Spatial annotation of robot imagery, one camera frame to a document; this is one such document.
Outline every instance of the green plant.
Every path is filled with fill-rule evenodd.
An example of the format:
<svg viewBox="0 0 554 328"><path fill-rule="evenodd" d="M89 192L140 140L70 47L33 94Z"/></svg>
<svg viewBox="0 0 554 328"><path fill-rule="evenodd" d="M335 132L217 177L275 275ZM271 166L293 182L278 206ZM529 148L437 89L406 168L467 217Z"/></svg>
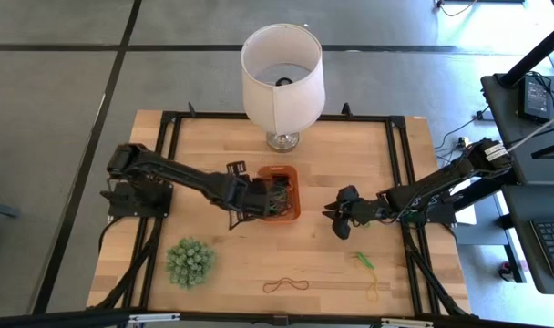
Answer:
<svg viewBox="0 0 554 328"><path fill-rule="evenodd" d="M205 283L213 263L214 251L207 244L184 238L168 250L169 281L186 289Z"/></svg>

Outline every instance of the silver lamp base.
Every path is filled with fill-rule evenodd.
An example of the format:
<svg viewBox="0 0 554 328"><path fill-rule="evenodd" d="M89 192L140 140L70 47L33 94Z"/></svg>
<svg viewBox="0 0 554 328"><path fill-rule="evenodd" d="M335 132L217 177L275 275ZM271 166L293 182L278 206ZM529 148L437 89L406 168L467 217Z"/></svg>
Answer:
<svg viewBox="0 0 554 328"><path fill-rule="evenodd" d="M277 152L292 151L299 143L299 133L277 135L267 132L267 145Z"/></svg>

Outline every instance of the white lamp shade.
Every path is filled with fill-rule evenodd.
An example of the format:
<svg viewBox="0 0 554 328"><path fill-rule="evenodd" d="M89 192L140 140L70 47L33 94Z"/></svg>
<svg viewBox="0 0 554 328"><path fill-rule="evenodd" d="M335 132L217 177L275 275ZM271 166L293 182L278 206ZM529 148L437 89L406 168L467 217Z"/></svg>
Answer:
<svg viewBox="0 0 554 328"><path fill-rule="evenodd" d="M241 52L242 101L249 119L278 135L299 132L320 116L325 105L322 46L307 30L290 24L263 27ZM290 64L310 73L280 87L255 77L269 67Z"/></svg>

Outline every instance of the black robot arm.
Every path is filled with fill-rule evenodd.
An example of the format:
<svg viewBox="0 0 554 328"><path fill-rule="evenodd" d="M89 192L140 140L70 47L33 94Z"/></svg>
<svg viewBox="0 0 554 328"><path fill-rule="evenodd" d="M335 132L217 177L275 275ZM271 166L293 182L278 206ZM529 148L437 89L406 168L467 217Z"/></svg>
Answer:
<svg viewBox="0 0 554 328"><path fill-rule="evenodd" d="M483 139L466 147L461 157L425 178L378 192L376 200L361 198L354 186L343 188L336 201L325 206L329 211L323 214L333 219L336 235L347 239L349 222L362 225L372 220L396 220L413 213L426 213L437 204L457 200L447 191L460 182L472 177L492 179L510 168L510 157L504 147L498 141Z"/></svg>
<svg viewBox="0 0 554 328"><path fill-rule="evenodd" d="M142 199L156 200L149 185L159 180L179 183L195 190L224 210L234 210L264 217L268 212L268 195L261 180L230 173L206 173L162 158L141 144L119 145L108 163L111 179L124 179L142 193Z"/></svg>

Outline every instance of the wooden table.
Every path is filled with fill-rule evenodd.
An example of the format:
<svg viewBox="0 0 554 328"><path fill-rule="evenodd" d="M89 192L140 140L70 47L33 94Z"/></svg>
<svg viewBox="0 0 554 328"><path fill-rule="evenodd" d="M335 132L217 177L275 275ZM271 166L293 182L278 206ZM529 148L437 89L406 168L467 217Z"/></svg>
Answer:
<svg viewBox="0 0 554 328"><path fill-rule="evenodd" d="M130 141L153 149L161 114L140 110ZM406 118L406 123L415 175L421 179L437 169L431 136L425 118ZM397 152L402 154L398 133L395 134ZM299 175L303 211L295 223L275 225L257 220L228 231L225 211L210 205L199 192L176 185L159 243L149 309L413 315L399 225L373 222L368 228L352 228L350 238L342 241L333 234L332 222L321 213L323 205L334 201L337 191L349 184L354 184L366 199L375 199L377 191L392 187L388 156L385 125L381 123L318 121L302 132L297 149L280 154L268 149L264 132L247 119L183 119L175 160L204 171L221 172L226 171L226 163L245 160L251 174L266 165L293 165ZM399 164L406 183L401 155ZM107 233L88 305L102 301L128 268L137 227L138 220L129 218ZM458 305L469 311L453 236L445 227L435 224L427 225L426 232L436 276ZM208 282L190 291L170 284L165 271L166 250L185 237L205 241L217 253ZM375 266L378 302L366 299L373 278L354 266L358 251ZM262 291L266 282L282 277L306 280L310 288L298 291L282 286L270 294ZM142 281L140 273L132 305L139 303ZM420 273L418 281L428 311L425 279Z"/></svg>

